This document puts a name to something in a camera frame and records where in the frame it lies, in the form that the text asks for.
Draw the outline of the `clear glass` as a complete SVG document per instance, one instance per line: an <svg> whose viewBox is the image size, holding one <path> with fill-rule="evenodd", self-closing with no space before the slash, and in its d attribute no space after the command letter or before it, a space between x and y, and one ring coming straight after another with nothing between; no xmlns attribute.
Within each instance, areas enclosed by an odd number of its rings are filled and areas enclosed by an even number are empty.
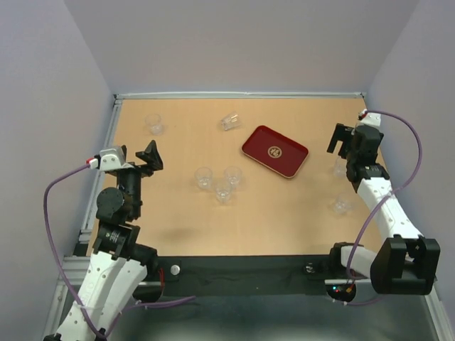
<svg viewBox="0 0 455 341"><path fill-rule="evenodd" d="M145 123L148 131L154 136L162 135L164 132L164 125L159 114L149 114L145 118Z"/></svg>
<svg viewBox="0 0 455 341"><path fill-rule="evenodd" d="M200 167L195 171L195 180L201 190L210 190L213 184L213 172L209 167Z"/></svg>
<svg viewBox="0 0 455 341"><path fill-rule="evenodd" d="M217 200L225 204L231 198L233 187L229 181L222 179L215 184L214 190Z"/></svg>
<svg viewBox="0 0 455 341"><path fill-rule="evenodd" d="M224 170L225 179L236 188L242 180L242 170L237 166L229 166Z"/></svg>
<svg viewBox="0 0 455 341"><path fill-rule="evenodd" d="M353 199L348 194L341 193L336 197L332 208L339 215L347 214L354 208Z"/></svg>
<svg viewBox="0 0 455 341"><path fill-rule="evenodd" d="M346 160L338 157L333 166L333 175L337 178L346 176Z"/></svg>
<svg viewBox="0 0 455 341"><path fill-rule="evenodd" d="M220 120L223 131L236 129L242 125L242 120L237 112L231 112Z"/></svg>

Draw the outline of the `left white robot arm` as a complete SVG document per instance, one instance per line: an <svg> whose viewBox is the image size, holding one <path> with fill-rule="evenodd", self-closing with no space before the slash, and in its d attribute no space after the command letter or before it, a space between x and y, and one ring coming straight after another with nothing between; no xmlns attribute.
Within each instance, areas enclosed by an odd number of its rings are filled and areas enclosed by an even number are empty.
<svg viewBox="0 0 455 341"><path fill-rule="evenodd" d="M74 303L62 324L46 340L107 340L134 290L157 275L157 251L137 243L141 216L141 181L164 168L155 141L136 153L142 162L126 160L126 146L114 146L89 159L86 169L116 178L114 187L96 198L97 235L79 291L59 269Z"/></svg>

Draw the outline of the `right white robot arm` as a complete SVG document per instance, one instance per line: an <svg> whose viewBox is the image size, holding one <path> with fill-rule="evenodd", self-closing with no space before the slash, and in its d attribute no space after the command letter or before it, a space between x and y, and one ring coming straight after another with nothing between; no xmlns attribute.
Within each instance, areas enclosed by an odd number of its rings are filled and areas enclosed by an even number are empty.
<svg viewBox="0 0 455 341"><path fill-rule="evenodd" d="M333 245L327 269L335 277L354 271L369 278L376 293L425 296L432 291L441 249L410 222L377 162L383 135L372 126L337 124L327 151L346 160L346 177L373 215L383 239L378 252L359 244Z"/></svg>

